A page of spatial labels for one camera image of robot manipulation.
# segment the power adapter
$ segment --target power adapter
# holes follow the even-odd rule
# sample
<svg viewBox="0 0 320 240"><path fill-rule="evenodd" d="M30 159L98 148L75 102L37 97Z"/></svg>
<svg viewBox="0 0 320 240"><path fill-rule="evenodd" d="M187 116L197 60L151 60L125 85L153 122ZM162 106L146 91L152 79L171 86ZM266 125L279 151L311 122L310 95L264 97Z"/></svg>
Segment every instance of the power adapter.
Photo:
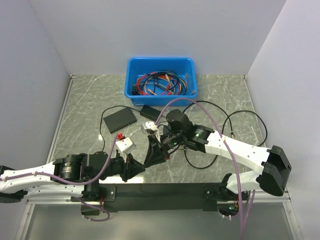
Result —
<svg viewBox="0 0 320 240"><path fill-rule="evenodd" d="M153 122L157 120L157 118L160 115L160 111L157 109L154 109L150 106L144 105L143 108L140 110L140 116L147 118Z"/></svg>

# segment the black cable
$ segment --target black cable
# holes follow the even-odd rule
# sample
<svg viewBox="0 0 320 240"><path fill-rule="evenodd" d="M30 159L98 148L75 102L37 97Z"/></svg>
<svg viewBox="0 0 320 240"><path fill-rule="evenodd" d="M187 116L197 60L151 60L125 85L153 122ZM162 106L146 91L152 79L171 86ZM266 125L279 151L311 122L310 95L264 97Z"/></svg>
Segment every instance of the black cable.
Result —
<svg viewBox="0 0 320 240"><path fill-rule="evenodd" d="M178 146L171 152L168 152L169 155L175 153L177 150L179 150L180 144L178 144Z"/></svg>
<svg viewBox="0 0 320 240"><path fill-rule="evenodd" d="M233 128L232 128L232 123L231 123L231 120L230 120L230 118L229 118L229 115L228 115L228 113L227 113L222 107L220 107L220 106L218 106L217 104L215 104L215 103L213 103L213 102L210 102L210 101L200 100L200 101L196 101L196 102L197 102L197 103L207 103L207 104L211 104L211 105L217 107L218 109L220 109L220 110L227 116L227 119L229 119L230 129L231 129L231 135L234 134L234 130L233 130ZM189 106L187 106L187 107L182 111L182 113L184 114L184 113L186 112L186 110L187 110L188 108L190 108L192 105L194 105L194 103L191 103Z"/></svg>
<svg viewBox="0 0 320 240"><path fill-rule="evenodd" d="M220 108L219 106L215 105L215 104L212 103L212 102L207 102L207 101L198 101L198 102L209 103L209 104L212 104L212 105ZM184 113L191 105L193 105L193 104L190 104L187 108L185 108L185 109L183 110L183 113ZM227 115L227 118L225 119L225 121L224 121L224 123L223 123L223 126L222 126L222 131L221 131L222 134L224 133L226 123L227 123L227 121L229 120L231 132L232 132L232 135L234 136L234 134L233 134L233 129L232 129L232 125L231 125L231 120L230 120L230 117L231 117L232 115L237 114L237 113L252 113L252 114L256 115L256 116L260 119L260 121L261 121L261 123L263 124L264 129L265 129L265 138L264 138L263 142L258 145L258 147L262 146L262 145L266 142L266 140L267 140L267 138L268 138L267 126L266 126L266 124L264 123L264 121L261 119L261 117L260 117L258 114L256 114L254 111L250 111L250 110L238 110L238 111L235 111L235 112L231 113L230 115L228 115L222 108L220 108L220 109ZM186 149L185 149L185 146L183 147L183 150L184 150L185 160L188 162L188 164L189 164L191 167L193 167L193 168L195 168L195 169L207 169L207 168L211 167L211 166L216 162L216 160L217 160L217 158L218 158L218 155L216 155L216 156L214 157L213 161L212 161L209 165L204 166L204 167L197 167L197 166L194 166L194 165L189 161L189 159L188 159L188 157L187 157L187 151L186 151Z"/></svg>
<svg viewBox="0 0 320 240"><path fill-rule="evenodd" d="M216 162L217 158L218 158L218 155L216 155L216 156L214 157L213 161L212 161L209 165L203 166L203 167L198 167L198 166L193 165L193 164L189 161L189 159L188 159L188 157L187 157L187 149L185 148L185 146L183 147L183 150L184 150L185 160L187 161L187 163L188 163L191 167L193 167L193 168L195 168L195 169L207 169L207 168L210 168L210 167L212 166L212 164L214 164L214 163Z"/></svg>
<svg viewBox="0 0 320 240"><path fill-rule="evenodd" d="M159 76L162 75L162 74L168 75L168 76L173 78L173 79L171 79L171 81L173 82L173 86L172 87L170 87L168 89L166 89L166 88L163 89L163 87L161 87L159 85L159 80L165 80L165 79L159 78ZM156 87L158 87L158 88L160 88L160 89L162 89L164 91L165 90L172 91L172 90L176 89L176 87L178 85L181 85L181 89L183 91L181 91L182 94L179 94L179 95L186 95L186 93L187 93L186 86L182 83L182 82L184 82L184 80L181 77L179 77L179 75L174 71L161 70L161 71L157 71L157 72L154 72L154 73L146 74L145 76L147 76L146 79L143 79L143 82L139 83L139 85L141 85L141 89L143 89L145 87L145 85L147 84L148 81L153 80L153 92L155 92Z"/></svg>
<svg viewBox="0 0 320 240"><path fill-rule="evenodd" d="M161 126L167 126L167 125L164 125L164 124L159 124L159 125L158 125L158 128L159 128L159 127L161 127Z"/></svg>
<svg viewBox="0 0 320 240"><path fill-rule="evenodd" d="M251 113L251 114L256 115L256 116L258 117L258 119L260 119L261 123L262 123L263 126L264 126L265 137L264 137L263 142L260 143L257 147L262 146L262 145L266 142L266 140L267 140L267 138L268 138L268 130L267 130L267 126L266 126L266 124L264 123L264 121L263 121L263 120L261 119L261 117L260 117L258 114L256 114L254 111L250 111L250 110L239 110L239 111L235 111L235 112L231 113L231 114L226 118L226 120L225 120L224 123L223 123L222 133L224 132L224 129L225 129L225 125L226 125L227 120L228 120L228 119L230 120L230 117L231 117L232 115L234 115L234 114L237 114L237 113Z"/></svg>
<svg viewBox="0 0 320 240"><path fill-rule="evenodd" d="M158 122L158 126L159 126L159 124L162 124L162 123L167 123L167 121Z"/></svg>
<svg viewBox="0 0 320 240"><path fill-rule="evenodd" d="M135 110L135 111L137 111L137 112L140 113L140 111L139 111L138 109L135 109L135 108L130 107L130 106L124 106L124 105L116 105L116 106L108 107L107 109L105 109L105 110L102 112L102 114L101 114L101 120L100 120L100 128L99 128L99 132L100 132L101 138L102 138L102 140L103 140L103 148L102 148L102 150L101 150L102 152L105 150L105 146L106 146L105 138L104 138L104 136L102 136L102 133L101 133L101 127L102 127L102 121L103 121L103 119L104 119L104 113L105 113L107 110L109 110L109 109L114 109L114 108L117 108L117 107L130 108L130 109Z"/></svg>
<svg viewBox="0 0 320 240"><path fill-rule="evenodd" d="M197 101L197 103L207 103L207 104L211 104L211 105L217 107L218 109L220 109L222 112L224 112L224 114L227 116L227 119L229 119L229 122L230 122L231 135L234 136L234 131L233 131L233 128L232 128L231 119L229 118L228 113L227 113L222 107L220 107L219 105L217 105L217 104L215 104L215 103L213 103L213 102L204 101L204 100ZM186 110L187 110L188 108L190 108L192 105L194 105L194 103L191 103L189 106L187 106L187 107L182 111L182 113L185 113ZM188 159L188 157L187 157L187 149L186 149L186 146L183 146L183 150L184 150L185 160L187 161L187 163L188 163L191 167L193 167L193 168L195 168L195 169L207 169L207 168L210 168L210 167L216 162L216 160L217 160L217 158L218 158L218 155L216 155L216 156L214 157L213 161L212 161L209 165L203 166L203 167L198 167L198 166L193 165L193 164L189 161L189 159Z"/></svg>

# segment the tangled cables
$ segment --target tangled cables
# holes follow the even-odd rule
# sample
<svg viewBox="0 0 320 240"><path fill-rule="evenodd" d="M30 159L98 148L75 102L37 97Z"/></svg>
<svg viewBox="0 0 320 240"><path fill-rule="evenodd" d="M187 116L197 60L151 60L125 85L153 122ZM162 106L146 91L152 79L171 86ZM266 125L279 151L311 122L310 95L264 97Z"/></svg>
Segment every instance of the tangled cables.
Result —
<svg viewBox="0 0 320 240"><path fill-rule="evenodd" d="M139 77L136 86L140 95L186 95L187 75L183 80L174 71L154 71Z"/></svg>

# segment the metal frame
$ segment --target metal frame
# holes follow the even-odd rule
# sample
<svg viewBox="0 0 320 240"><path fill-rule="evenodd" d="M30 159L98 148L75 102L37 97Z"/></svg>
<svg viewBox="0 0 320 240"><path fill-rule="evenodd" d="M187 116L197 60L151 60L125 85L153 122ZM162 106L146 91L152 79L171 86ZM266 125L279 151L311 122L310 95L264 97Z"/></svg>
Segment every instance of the metal frame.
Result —
<svg viewBox="0 0 320 240"><path fill-rule="evenodd" d="M286 214L286 218L288 219L293 240L303 240L304 238L302 237L300 226L299 226L296 214L294 212L294 207L292 203L284 202L283 207Z"/></svg>
<svg viewBox="0 0 320 240"><path fill-rule="evenodd" d="M70 83L69 83L69 86L68 86L68 89L67 89L67 92L66 92L66 95L64 98L63 105L62 105L62 110L61 110L61 114L59 117L59 121L58 121L57 127L55 129L55 133L54 133L54 136L52 139L52 144L51 144L51 147L50 147L50 150L48 153L48 157L46 159L46 164L50 162L50 160L52 158L52 154L57 146L57 139L58 139L58 135L59 135L59 132L61 129L61 122L62 122L62 119L64 118L64 115L65 115L65 109L66 109L66 106L67 106L67 103L69 100L69 96L70 96L70 92L71 92L73 83L74 83L74 79L73 79L73 75L71 75L70 76ZM20 221L18 231L15 235L15 240L24 240L26 238L27 231L29 228L29 224L30 224L34 209L35 209L35 205L34 204L30 205L30 204L28 204L28 201L27 201L27 204L24 209L24 213L23 213L21 221Z"/></svg>
<svg viewBox="0 0 320 240"><path fill-rule="evenodd" d="M69 83L69 86L68 86L68 89L66 92L66 96L65 96L65 99L63 102L61 114L59 117L57 128L55 130L55 134L54 134L54 137L52 140L52 144L51 144L51 147L50 147L50 150L48 153L46 163L50 162L52 155L55 151L55 148L57 146L58 135L60 133L61 125L62 125L61 124L62 119L65 115L66 106L68 104L70 92L71 92L75 77L76 77L75 75L70 76L70 83ZM289 196L289 193L287 190L284 192L284 195L281 197L275 197L275 196L272 196L262 190L256 190L254 202L255 203L283 203L283 207L285 209L285 213L286 213L288 223L289 223L292 235L293 235L293 239L294 240L302 240L303 239L296 215L293 210L291 199L290 199L290 196ZM88 202L88 203L91 205L99 205L100 204L97 201L92 201L92 202ZM217 202L218 205L230 204L230 203L233 203L233 201L227 201L227 202L218 201ZM19 228L18 228L16 236L15 236L16 240L23 240L26 238L28 228L30 225L30 221L31 221L34 209L35 209L35 204L39 204L39 205L80 205L81 203L76 202L76 201L70 201L70 197L67 197L67 196L56 196L56 197L51 197L50 199L45 198L45 197L44 198L38 197L37 199L27 200L26 206L24 209L24 213L23 213L21 221L20 221Z"/></svg>

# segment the purple tube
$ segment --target purple tube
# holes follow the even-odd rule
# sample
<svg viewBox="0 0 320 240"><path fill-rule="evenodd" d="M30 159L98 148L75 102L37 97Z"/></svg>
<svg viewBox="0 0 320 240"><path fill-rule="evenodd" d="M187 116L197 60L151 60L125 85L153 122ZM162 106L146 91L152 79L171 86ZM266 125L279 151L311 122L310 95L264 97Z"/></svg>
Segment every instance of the purple tube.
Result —
<svg viewBox="0 0 320 240"><path fill-rule="evenodd" d="M186 98L186 97L179 97L176 99L171 100L167 105L164 106L164 108L162 109L162 111L160 112L157 120L155 121L155 124L158 125L161 116L163 115L163 113L165 112L165 110L174 102L179 101L179 100L187 100L191 103L194 103L195 105L197 105L199 108L201 108L205 114L209 117L209 119L211 120L211 122L213 123L213 125L215 126L215 130L219 133L220 137L222 137L222 133L218 127L218 124L216 123L216 121L213 119L213 117L210 115L210 113L198 102L196 102L195 100ZM240 183L240 174L239 174L239 168L238 168L238 163L236 161L235 155L233 154L233 152L231 151L230 147L228 146L228 144L226 143L226 141L223 141L226 149L228 150L228 152L230 153L230 156L232 158L233 161L233 165L235 168L235 175L236 175L236 181L237 181L237 188L238 188L238 199L239 199L239 214L240 214L240 232L241 235L243 234L243 229L244 229L244 209L243 209L243 205L242 205L242 194L241 194L241 183Z"/></svg>
<svg viewBox="0 0 320 240"><path fill-rule="evenodd" d="M103 209L103 208L100 208L100 207L97 207L97 206L93 206L93 205L90 205L88 203L86 203L85 201L83 201L80 197L77 197L77 199L83 204L83 205L86 205L87 207L89 208L92 208L92 209L96 209L96 210L100 210L104 213L106 213L108 216L104 219L93 219L93 218L90 218L88 216L83 216L85 219L88 219L92 222L104 222L104 221L107 221L109 218L110 218L110 212L108 212L107 210Z"/></svg>
<svg viewBox="0 0 320 240"><path fill-rule="evenodd" d="M94 181L98 180L100 178L100 176L103 174L103 172L106 170L106 168L109 166L110 164L110 160L111 160L111 155L112 155L112 152L114 150L114 147L115 147L115 144L116 144L116 141L117 141L117 136L118 135L115 135L114 139L113 139L113 142L111 144L111 149L110 149L110 152L109 152L109 155L108 157L106 158L105 160L105 163L101 169L101 171L94 177L92 178L91 180L89 181L84 181L84 182L73 182L73 181L68 181L68 180L65 180L65 179L62 179L61 177L58 177L56 175L53 175L53 174L50 174L50 173L46 173L46 172L35 172L37 175L44 175L44 176L49 176L53 179L56 179L56 180L59 180L60 182L64 183L64 184L69 184L69 185L77 185L77 186L83 186L83 185L88 185L88 184L91 184L93 183ZM16 176L8 176L6 177L5 179L6 180L11 180L11 179L18 179L18 178L23 178L23 177L26 177L26 176L30 176L30 175L34 175L32 172L29 172L29 173L24 173L24 174L20 174L20 175L16 175Z"/></svg>

